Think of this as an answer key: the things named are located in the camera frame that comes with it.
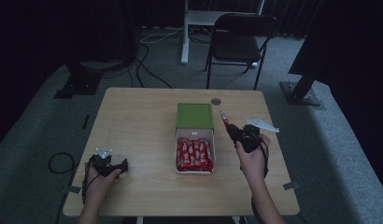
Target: black cable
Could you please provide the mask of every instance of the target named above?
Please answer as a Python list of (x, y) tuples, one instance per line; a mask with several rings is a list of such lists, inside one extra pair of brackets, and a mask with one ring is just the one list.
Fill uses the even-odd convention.
[(131, 79), (131, 87), (134, 86), (134, 79), (133, 79), (133, 75), (131, 75), (131, 72), (130, 72), (130, 69), (128, 69), (128, 76), (130, 76), (130, 79)]
[[(125, 74), (125, 73), (130, 73), (130, 70), (131, 70), (131, 68), (133, 67), (133, 65), (134, 65), (134, 62), (135, 62), (135, 60), (133, 60), (133, 62), (132, 63), (130, 63), (127, 67), (124, 67), (124, 68), (127, 68), (127, 70), (125, 70), (125, 71), (122, 71), (122, 72), (120, 72), (120, 73), (118, 73), (118, 74), (116, 74), (116, 75), (114, 75), (114, 76), (107, 76), (107, 77), (102, 77), (102, 79), (108, 79), (108, 78), (113, 78), (113, 77), (119, 77), (119, 76), (121, 76), (121, 75), (123, 75), (123, 74)], [(119, 72), (119, 71), (121, 71), (121, 70), (123, 70), (123, 69), (119, 69), (119, 70), (111, 70), (110, 72)]]
[(305, 223), (305, 224), (308, 224), (307, 220), (305, 220), (305, 218), (302, 217), (302, 215), (300, 215), (300, 213), (297, 214), (297, 216)]
[(209, 40), (202, 40), (202, 39), (198, 39), (198, 38), (191, 37), (191, 36), (189, 36), (189, 39), (191, 42), (197, 43), (197, 44), (209, 44), (210, 43)]
[[(262, 143), (266, 146), (266, 150), (267, 150), (267, 151), (264, 150)], [(263, 154), (263, 156), (264, 156), (264, 160), (265, 160), (264, 173), (267, 175), (267, 173), (268, 173), (267, 165), (268, 165), (268, 157), (269, 157), (268, 146), (267, 146), (267, 144), (265, 144), (265, 142), (262, 140), (261, 143), (260, 143), (260, 147), (261, 147), (262, 154)]]
[[(63, 171), (56, 171), (56, 170), (54, 170), (52, 168), (51, 163), (54, 160), (54, 158), (56, 158), (58, 156), (61, 156), (61, 155), (65, 155), (65, 156), (67, 156), (70, 159), (70, 161), (72, 162), (72, 167), (67, 169), (67, 170), (63, 170)], [(70, 178), (69, 178), (68, 187), (72, 185), (73, 177), (74, 177), (74, 175), (76, 173), (76, 168), (77, 167), (78, 167), (78, 163), (75, 163), (75, 159), (73, 158), (73, 156), (71, 154), (67, 153), (67, 152), (60, 152), (60, 153), (55, 154), (54, 156), (52, 156), (49, 159), (49, 162), (48, 162), (49, 170), (52, 173), (55, 173), (56, 175), (63, 175), (63, 174), (66, 174), (68, 172), (71, 172), (71, 175), (70, 175)], [(68, 195), (68, 193), (65, 193), (64, 196), (63, 196), (63, 199), (61, 200), (60, 206), (58, 207), (57, 217), (55, 219), (55, 223), (59, 223), (61, 211), (62, 211), (62, 209), (64, 207), (64, 203), (65, 203), (67, 195)]]
[(91, 68), (86, 65), (82, 65), (82, 66), (84, 67), (86, 71), (96, 72), (96, 73), (116, 72), (116, 71), (121, 71), (128, 67), (128, 65), (125, 62), (115, 64), (107, 68), (101, 68), (101, 69)]
[(100, 176), (100, 174), (96, 175), (92, 181), (90, 181), (90, 183), (87, 183), (87, 181), (89, 180), (89, 173), (90, 173), (90, 165), (92, 163), (92, 159), (89, 160), (89, 162), (87, 163), (86, 165), (86, 172), (84, 174), (84, 179), (83, 179), (83, 187), (82, 187), (82, 192), (81, 192), (81, 199), (83, 201), (83, 204), (85, 203), (86, 201), (86, 193), (87, 193), (87, 189), (88, 187), (90, 186), (90, 184), (96, 179), (98, 178), (98, 176)]
[(145, 86), (143, 85), (143, 83), (142, 83), (142, 80), (141, 80), (141, 78), (140, 78), (140, 76), (139, 76), (139, 67), (140, 66), (142, 66), (142, 67), (144, 67), (145, 68), (145, 70), (149, 73), (149, 74), (151, 74), (153, 77), (156, 77), (157, 79), (159, 79), (161, 82), (163, 82), (166, 86), (168, 86), (170, 89), (172, 89), (172, 86), (171, 85), (169, 85), (165, 80), (163, 80), (162, 78), (160, 78), (160, 77), (157, 77), (156, 75), (154, 75), (152, 72), (150, 72), (149, 70), (148, 70), (148, 68), (143, 64), (143, 62), (145, 61), (145, 59), (148, 57), (148, 54), (149, 54), (149, 48), (148, 48), (148, 46), (146, 46), (146, 45), (144, 45), (144, 44), (142, 44), (142, 43), (139, 43), (141, 46), (143, 46), (143, 47), (145, 47), (145, 49), (146, 49), (146, 54), (145, 54), (145, 56), (143, 57), (143, 59), (142, 59), (142, 61), (139, 61), (136, 57), (135, 57), (135, 59), (138, 61), (138, 66), (136, 67), (136, 77), (137, 77), (137, 79), (138, 79), (138, 81), (139, 81), (139, 83), (141, 84), (141, 87), (142, 88), (145, 88)]

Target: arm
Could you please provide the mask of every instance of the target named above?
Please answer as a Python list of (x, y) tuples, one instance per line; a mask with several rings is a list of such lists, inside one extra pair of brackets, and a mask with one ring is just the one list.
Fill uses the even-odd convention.
[[(267, 136), (260, 134), (260, 137), (267, 146), (270, 145), (270, 139)], [(250, 153), (246, 153), (240, 142), (235, 143), (235, 148), (241, 162), (241, 169), (252, 191), (252, 199), (259, 216), (267, 224), (285, 223), (274, 205), (264, 181), (265, 163), (261, 150), (257, 148)]]
[(86, 200), (83, 210), (80, 214), (78, 224), (96, 224), (98, 223), (99, 211), (102, 202), (105, 200), (109, 193), (110, 187), (115, 178), (120, 174), (121, 169), (113, 171), (107, 177), (101, 176), (90, 165), (88, 182), (91, 183), (86, 191)]

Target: chair leg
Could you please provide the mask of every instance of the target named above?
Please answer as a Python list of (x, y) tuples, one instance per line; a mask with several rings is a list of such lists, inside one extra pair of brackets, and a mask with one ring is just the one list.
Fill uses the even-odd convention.
[(259, 78), (261, 76), (261, 71), (262, 71), (262, 66), (263, 66), (263, 62), (264, 62), (265, 52), (266, 52), (266, 48), (263, 49), (261, 61), (259, 63), (258, 74), (256, 75), (255, 85), (253, 86), (253, 90), (255, 90), (255, 91), (256, 91), (256, 87), (258, 86)]
[(206, 67), (204, 68), (204, 71), (206, 71), (206, 68), (208, 67), (208, 61), (210, 57), (211, 57), (211, 49), (209, 49), (208, 55), (206, 56)]
[(206, 76), (206, 89), (209, 89), (209, 79), (211, 78), (211, 65), (212, 65), (212, 57), (210, 57), (207, 60), (207, 65), (208, 65), (208, 74)]
[(242, 74), (245, 74), (249, 68), (252, 66), (253, 63), (247, 63), (247, 69), (245, 69), (245, 71), (242, 73)]

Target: tripod base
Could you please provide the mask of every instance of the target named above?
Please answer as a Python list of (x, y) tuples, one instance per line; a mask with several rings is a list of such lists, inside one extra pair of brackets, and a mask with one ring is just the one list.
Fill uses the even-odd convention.
[(54, 99), (71, 99), (73, 95), (95, 95), (102, 73), (84, 71), (83, 79), (70, 75), (62, 90), (57, 91)]
[(319, 100), (312, 89), (302, 99), (293, 97), (292, 92), (297, 82), (279, 82), (279, 85), (289, 105), (312, 105), (317, 110), (326, 110), (323, 102)]

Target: cardboard box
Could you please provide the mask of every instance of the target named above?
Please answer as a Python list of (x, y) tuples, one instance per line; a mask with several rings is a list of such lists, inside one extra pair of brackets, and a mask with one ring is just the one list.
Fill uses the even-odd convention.
[[(205, 139), (209, 144), (210, 162), (212, 169), (210, 170), (179, 170), (178, 167), (182, 163), (181, 155), (178, 150), (179, 139), (187, 138), (191, 141)], [(210, 175), (215, 168), (215, 139), (214, 139), (214, 120), (212, 115), (211, 104), (177, 104), (177, 133), (175, 145), (175, 162), (176, 170), (182, 175)]]

